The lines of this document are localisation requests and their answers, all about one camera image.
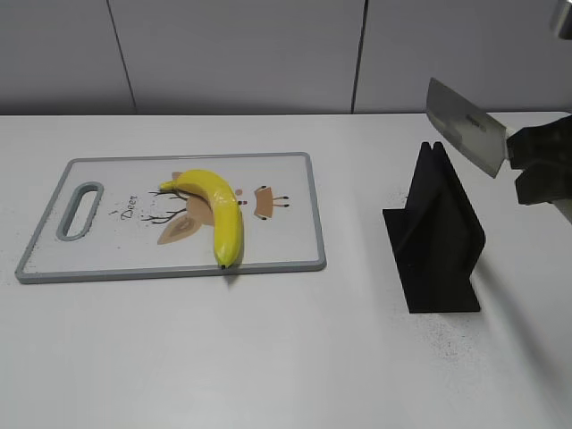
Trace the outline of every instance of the knife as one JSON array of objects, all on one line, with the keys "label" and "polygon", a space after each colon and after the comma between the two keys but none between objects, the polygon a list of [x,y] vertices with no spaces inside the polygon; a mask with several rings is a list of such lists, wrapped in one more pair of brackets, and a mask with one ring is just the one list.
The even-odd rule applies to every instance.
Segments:
[{"label": "knife", "polygon": [[507,128],[492,116],[431,78],[426,112],[429,121],[469,161],[496,177],[507,159]]},{"label": "knife", "polygon": [[426,113],[454,148],[491,177],[505,159],[523,170],[516,180],[520,204],[554,203],[572,223],[572,115],[514,132],[435,78]]}]

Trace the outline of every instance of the cutting board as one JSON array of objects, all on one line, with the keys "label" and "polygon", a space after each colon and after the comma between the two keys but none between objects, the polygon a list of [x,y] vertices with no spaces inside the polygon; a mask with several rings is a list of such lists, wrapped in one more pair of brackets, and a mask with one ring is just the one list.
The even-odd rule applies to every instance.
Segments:
[{"label": "cutting board", "polygon": [[[208,204],[157,192],[161,182],[192,169],[216,172],[239,200],[244,248],[230,269],[215,262]],[[82,208],[83,220],[78,207],[87,195],[93,202]],[[86,158],[68,163],[16,277],[87,282],[317,271],[325,264],[308,154]]]}]

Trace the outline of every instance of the banana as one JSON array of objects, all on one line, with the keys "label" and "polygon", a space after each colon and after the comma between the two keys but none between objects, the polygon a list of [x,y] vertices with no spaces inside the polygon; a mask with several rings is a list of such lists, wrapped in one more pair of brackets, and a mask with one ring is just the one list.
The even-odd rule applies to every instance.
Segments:
[{"label": "banana", "polygon": [[242,247],[242,212],[229,184],[214,172],[188,170],[159,189],[181,190],[205,199],[214,215],[214,257],[222,269],[234,264]]}]

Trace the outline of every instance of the black knife holder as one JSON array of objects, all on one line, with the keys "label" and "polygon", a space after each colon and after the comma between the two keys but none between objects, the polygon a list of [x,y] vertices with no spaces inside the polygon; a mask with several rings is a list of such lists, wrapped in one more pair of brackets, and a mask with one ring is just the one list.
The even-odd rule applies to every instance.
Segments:
[{"label": "black knife holder", "polygon": [[421,145],[407,203],[383,210],[409,313],[481,310],[469,280],[484,231],[443,145]]}]

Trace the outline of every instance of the tabletop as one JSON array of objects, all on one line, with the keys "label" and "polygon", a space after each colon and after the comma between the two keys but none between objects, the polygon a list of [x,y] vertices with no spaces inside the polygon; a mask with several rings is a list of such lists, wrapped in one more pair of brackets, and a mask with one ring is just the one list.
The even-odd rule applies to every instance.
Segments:
[{"label": "tabletop", "polygon": [[[559,113],[498,114],[518,129]],[[0,427],[560,428],[572,403],[572,227],[446,150],[487,237],[482,312],[411,315],[383,222],[422,114],[0,117]],[[310,154],[315,273],[20,285],[76,157]]]}]

